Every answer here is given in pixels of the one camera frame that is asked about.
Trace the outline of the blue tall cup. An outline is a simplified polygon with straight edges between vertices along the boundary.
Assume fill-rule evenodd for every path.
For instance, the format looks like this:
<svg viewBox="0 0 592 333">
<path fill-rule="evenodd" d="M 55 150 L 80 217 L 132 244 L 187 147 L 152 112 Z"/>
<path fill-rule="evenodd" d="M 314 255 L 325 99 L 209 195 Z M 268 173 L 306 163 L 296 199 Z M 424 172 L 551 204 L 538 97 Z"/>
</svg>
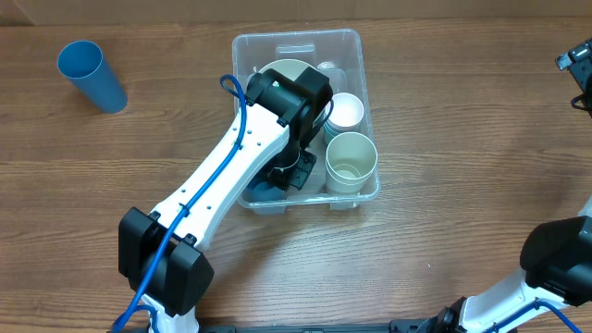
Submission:
<svg viewBox="0 0 592 333">
<path fill-rule="evenodd" d="M 60 74 L 103 112 L 115 114 L 127 106 L 124 87 L 97 43 L 69 43 L 60 51 L 56 64 Z"/>
<path fill-rule="evenodd" d="M 244 190 L 244 199 L 249 202 L 282 200 L 284 191 L 264 179 L 253 179 Z"/>
</svg>

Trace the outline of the cream tall cup back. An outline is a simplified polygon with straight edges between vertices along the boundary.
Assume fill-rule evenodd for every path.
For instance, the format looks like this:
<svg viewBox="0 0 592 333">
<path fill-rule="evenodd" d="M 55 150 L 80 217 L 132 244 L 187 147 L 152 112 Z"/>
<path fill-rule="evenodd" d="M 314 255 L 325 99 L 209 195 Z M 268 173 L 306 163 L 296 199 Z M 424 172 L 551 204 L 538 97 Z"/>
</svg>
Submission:
<svg viewBox="0 0 592 333">
<path fill-rule="evenodd" d="M 376 170 L 377 162 L 374 142 L 359 132 L 343 132 L 327 146 L 327 172 L 345 184 L 366 182 Z"/>
</svg>

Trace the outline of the cream tall cup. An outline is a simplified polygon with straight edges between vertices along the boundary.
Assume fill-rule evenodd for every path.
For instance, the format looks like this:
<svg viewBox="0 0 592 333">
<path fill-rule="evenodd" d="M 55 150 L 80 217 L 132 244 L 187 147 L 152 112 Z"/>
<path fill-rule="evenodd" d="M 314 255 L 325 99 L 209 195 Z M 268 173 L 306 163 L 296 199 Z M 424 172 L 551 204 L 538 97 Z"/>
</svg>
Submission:
<svg viewBox="0 0 592 333">
<path fill-rule="evenodd" d="M 343 132 L 327 146 L 327 172 L 345 184 L 366 182 L 376 170 L 377 162 L 374 142 L 359 132 Z"/>
<path fill-rule="evenodd" d="M 370 179 L 374 170 L 364 170 L 360 166 L 347 163 L 335 167 L 327 164 L 326 186 L 329 192 L 339 194 L 356 194 Z"/>
</svg>

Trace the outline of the pink small cup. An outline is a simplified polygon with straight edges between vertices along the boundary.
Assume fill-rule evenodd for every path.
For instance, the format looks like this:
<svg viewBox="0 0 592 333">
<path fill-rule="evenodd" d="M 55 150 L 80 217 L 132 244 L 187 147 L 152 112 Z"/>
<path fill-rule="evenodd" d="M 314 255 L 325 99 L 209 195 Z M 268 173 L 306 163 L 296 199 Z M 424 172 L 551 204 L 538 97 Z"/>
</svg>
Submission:
<svg viewBox="0 0 592 333">
<path fill-rule="evenodd" d="M 356 130 L 364 117 L 364 104 L 354 94 L 339 92 L 332 96 L 325 113 L 331 113 L 326 125 L 333 130 L 339 132 Z"/>
</svg>

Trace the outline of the cream bowl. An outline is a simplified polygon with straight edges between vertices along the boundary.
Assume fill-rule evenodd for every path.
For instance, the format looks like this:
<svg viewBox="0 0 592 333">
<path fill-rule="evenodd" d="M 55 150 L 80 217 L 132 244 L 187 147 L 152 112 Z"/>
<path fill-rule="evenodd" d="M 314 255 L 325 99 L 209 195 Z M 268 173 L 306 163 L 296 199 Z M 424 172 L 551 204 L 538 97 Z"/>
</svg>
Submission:
<svg viewBox="0 0 592 333">
<path fill-rule="evenodd" d="M 298 59 L 279 59 L 263 66 L 259 73 L 273 69 L 289 80 L 295 81 L 307 68 L 314 68 L 312 65 Z"/>
</svg>

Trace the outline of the green small cup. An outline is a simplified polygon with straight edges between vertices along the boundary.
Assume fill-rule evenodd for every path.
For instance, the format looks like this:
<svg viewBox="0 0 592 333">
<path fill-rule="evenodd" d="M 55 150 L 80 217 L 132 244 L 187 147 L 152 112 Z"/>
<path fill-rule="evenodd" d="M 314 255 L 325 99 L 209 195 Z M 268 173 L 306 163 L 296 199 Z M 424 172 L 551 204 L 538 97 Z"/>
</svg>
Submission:
<svg viewBox="0 0 592 333">
<path fill-rule="evenodd" d="M 324 140 L 326 144 L 330 144 L 330 142 L 334 139 L 334 136 L 330 133 L 325 133 L 324 134 Z"/>
</svg>

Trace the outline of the cream tall cup front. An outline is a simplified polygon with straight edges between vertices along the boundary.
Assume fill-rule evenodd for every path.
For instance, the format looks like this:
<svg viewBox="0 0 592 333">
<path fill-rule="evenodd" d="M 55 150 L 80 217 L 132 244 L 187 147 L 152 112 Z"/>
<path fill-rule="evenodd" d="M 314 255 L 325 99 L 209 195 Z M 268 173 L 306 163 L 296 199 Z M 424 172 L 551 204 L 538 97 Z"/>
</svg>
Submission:
<svg viewBox="0 0 592 333">
<path fill-rule="evenodd" d="M 326 186 L 329 192 L 339 194 L 356 194 L 370 179 L 374 170 L 364 170 L 360 166 L 347 163 L 335 167 L 327 164 Z"/>
</svg>

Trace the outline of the grey small cup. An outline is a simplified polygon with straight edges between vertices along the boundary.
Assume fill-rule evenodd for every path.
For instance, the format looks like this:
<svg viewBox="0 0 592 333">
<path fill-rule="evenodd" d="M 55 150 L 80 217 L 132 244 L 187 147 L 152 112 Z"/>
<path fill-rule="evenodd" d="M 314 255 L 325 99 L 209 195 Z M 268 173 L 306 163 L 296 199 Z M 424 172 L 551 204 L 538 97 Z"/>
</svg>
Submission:
<svg viewBox="0 0 592 333">
<path fill-rule="evenodd" d="M 341 134 L 341 131 L 338 129 L 333 128 L 328 122 L 326 122 L 324 124 L 324 130 L 326 133 L 332 135 L 332 136 L 337 136 Z"/>
</svg>

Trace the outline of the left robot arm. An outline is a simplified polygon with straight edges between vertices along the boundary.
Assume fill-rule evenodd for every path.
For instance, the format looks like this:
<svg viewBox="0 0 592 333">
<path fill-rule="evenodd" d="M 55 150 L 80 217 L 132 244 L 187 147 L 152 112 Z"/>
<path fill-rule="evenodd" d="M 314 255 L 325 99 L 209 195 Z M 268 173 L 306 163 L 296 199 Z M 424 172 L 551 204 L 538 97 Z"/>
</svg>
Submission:
<svg viewBox="0 0 592 333">
<path fill-rule="evenodd" d="M 114 332 L 139 311 L 150 332 L 198 331 L 195 306 L 214 276 L 203 250 L 229 208 L 254 179 L 301 189 L 315 165 L 307 148 L 333 104 L 326 75 L 307 67 L 291 80 L 270 68 L 246 86 L 231 74 L 220 84 L 240 104 L 227 133 L 150 213 L 132 207 L 119 223 L 118 269 L 135 294 Z"/>
</svg>

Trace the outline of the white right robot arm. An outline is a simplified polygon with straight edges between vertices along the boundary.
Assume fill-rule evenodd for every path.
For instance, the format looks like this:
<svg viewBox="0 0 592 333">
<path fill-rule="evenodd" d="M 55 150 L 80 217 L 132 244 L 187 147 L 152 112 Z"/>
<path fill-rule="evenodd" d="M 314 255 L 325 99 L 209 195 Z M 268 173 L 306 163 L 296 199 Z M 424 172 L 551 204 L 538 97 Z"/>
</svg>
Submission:
<svg viewBox="0 0 592 333">
<path fill-rule="evenodd" d="M 527 321 L 591 300 L 591 202 L 578 216 L 537 226 L 527 237 L 520 267 L 478 295 L 462 297 L 424 321 L 420 332 L 514 332 Z"/>
</svg>

